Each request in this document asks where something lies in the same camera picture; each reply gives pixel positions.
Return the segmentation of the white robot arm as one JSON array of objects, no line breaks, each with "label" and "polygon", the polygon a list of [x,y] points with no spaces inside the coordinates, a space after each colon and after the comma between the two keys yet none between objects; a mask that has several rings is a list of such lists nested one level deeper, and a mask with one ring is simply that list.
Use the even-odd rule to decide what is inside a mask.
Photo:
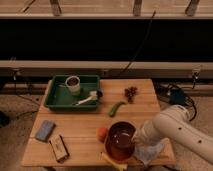
[{"label": "white robot arm", "polygon": [[213,137],[189,124],[189,111],[181,105],[172,105],[142,123],[132,140],[154,146],[169,138],[213,165]]}]

